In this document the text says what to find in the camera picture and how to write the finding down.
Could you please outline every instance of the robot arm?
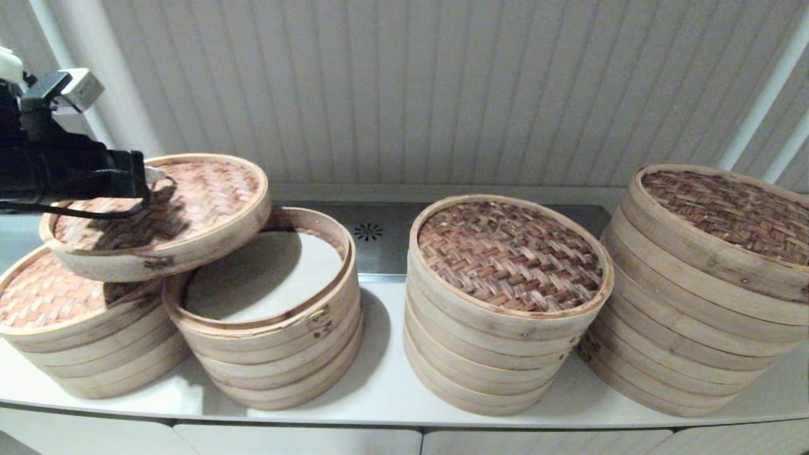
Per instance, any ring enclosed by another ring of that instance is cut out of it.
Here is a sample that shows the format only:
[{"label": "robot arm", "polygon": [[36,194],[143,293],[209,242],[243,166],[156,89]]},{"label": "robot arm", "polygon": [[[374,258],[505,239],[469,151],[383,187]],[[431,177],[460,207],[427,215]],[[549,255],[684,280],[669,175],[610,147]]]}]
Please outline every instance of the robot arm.
[{"label": "robot arm", "polygon": [[[0,48],[0,210],[120,219],[148,205],[147,181],[154,179],[147,178],[152,175],[141,152],[109,150],[54,121],[57,109],[82,112],[102,90],[95,79],[85,79],[91,78],[86,70],[79,70],[79,80],[74,74],[76,70],[48,73],[23,93],[19,59]],[[48,205],[101,197],[142,201],[132,210],[111,213]]]}]

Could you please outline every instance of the bamboo steamer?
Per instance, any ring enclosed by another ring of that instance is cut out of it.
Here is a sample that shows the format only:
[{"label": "bamboo steamer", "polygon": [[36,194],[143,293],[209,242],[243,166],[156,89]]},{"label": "bamboo steamer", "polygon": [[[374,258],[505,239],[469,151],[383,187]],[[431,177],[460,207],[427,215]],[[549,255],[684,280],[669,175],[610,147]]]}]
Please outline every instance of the bamboo steamer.
[{"label": "bamboo steamer", "polygon": [[405,354],[453,406],[520,412],[547,391],[612,283],[606,251],[564,216],[500,196],[444,199],[410,231]]},{"label": "bamboo steamer", "polygon": [[220,321],[189,311],[184,293],[193,279],[190,273],[166,279],[163,302],[226,395],[245,406],[280,410],[312,400],[345,373],[362,340],[362,307],[354,240],[336,220],[285,207],[271,215],[263,231],[318,236],[337,251],[340,269],[311,298],[247,321]]},{"label": "bamboo steamer", "polygon": [[642,168],[602,236],[616,285],[580,354],[653,409],[724,406],[807,339],[808,223],[808,200],[749,177]]},{"label": "bamboo steamer", "polygon": [[[40,236],[63,266],[104,282],[139,282],[192,270],[236,250],[264,225],[269,182],[255,164],[229,155],[170,155],[146,161],[169,178],[151,204],[126,220],[47,214]],[[63,202],[76,210],[128,210],[132,199]]]},{"label": "bamboo steamer", "polygon": [[0,277],[0,335],[68,393],[127,393],[189,353],[160,287],[79,277],[40,247]]}]

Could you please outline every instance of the white countertop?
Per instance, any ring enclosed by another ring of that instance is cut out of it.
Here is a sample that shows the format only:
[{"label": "white countertop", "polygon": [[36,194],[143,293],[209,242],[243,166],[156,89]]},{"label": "white countertop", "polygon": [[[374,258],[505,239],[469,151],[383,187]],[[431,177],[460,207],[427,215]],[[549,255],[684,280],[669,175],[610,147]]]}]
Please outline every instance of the white countertop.
[{"label": "white countertop", "polygon": [[[0,242],[5,269],[36,246],[36,217],[0,217]],[[74,398],[4,340],[0,404],[189,420],[429,427],[685,427],[809,417],[809,342],[707,417],[672,417],[639,405],[601,381],[576,355],[567,359],[548,394],[528,410],[507,417],[470,414],[435,397],[410,370],[401,341],[405,285],[364,283],[362,289],[366,333],[357,359],[327,393],[294,409],[258,411],[232,402],[193,358],[121,397]]]}]

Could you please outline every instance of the white cabinet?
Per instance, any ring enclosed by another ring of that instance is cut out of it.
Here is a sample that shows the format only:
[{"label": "white cabinet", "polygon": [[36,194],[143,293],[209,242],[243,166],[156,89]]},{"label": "white cabinet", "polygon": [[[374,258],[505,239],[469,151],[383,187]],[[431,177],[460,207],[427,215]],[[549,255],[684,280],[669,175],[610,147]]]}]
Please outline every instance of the white cabinet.
[{"label": "white cabinet", "polygon": [[650,455],[802,455],[809,452],[809,419],[689,428]]},{"label": "white cabinet", "polygon": [[418,455],[411,430],[177,425],[199,455]]},{"label": "white cabinet", "polygon": [[155,422],[0,408],[0,430],[41,455],[197,455]]},{"label": "white cabinet", "polygon": [[423,455],[646,455],[669,430],[621,432],[432,432]]}]

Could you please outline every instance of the steamer basket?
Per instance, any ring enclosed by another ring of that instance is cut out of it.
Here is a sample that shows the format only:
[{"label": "steamer basket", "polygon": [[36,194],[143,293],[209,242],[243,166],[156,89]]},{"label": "steamer basket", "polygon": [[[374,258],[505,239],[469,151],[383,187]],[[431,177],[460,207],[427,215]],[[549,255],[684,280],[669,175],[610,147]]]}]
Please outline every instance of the steamer basket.
[{"label": "steamer basket", "polygon": [[807,339],[809,201],[717,169],[639,170],[602,241],[615,290],[580,347],[606,382],[679,416],[729,402]]},{"label": "steamer basket", "polygon": [[335,219],[285,207],[270,217],[263,232],[270,231],[326,240],[340,255],[339,271],[312,298],[261,319],[226,322],[190,312],[184,292],[191,273],[166,280],[163,303],[226,395],[245,406],[280,410],[312,400],[342,377],[362,341],[362,307],[354,239]]},{"label": "steamer basket", "polygon": [[[146,162],[170,179],[151,205],[126,220],[44,215],[40,236],[64,267],[105,282],[165,277],[213,262],[252,239],[269,217],[269,182],[253,163],[229,155],[171,155]],[[62,203],[76,210],[127,210],[132,199]]]},{"label": "steamer basket", "polygon": [[160,287],[79,277],[40,247],[0,277],[0,335],[66,392],[114,397],[188,356]]},{"label": "steamer basket", "polygon": [[436,202],[410,231],[408,361],[453,406],[520,412],[547,391],[613,279],[598,241],[552,210],[489,195]]}]

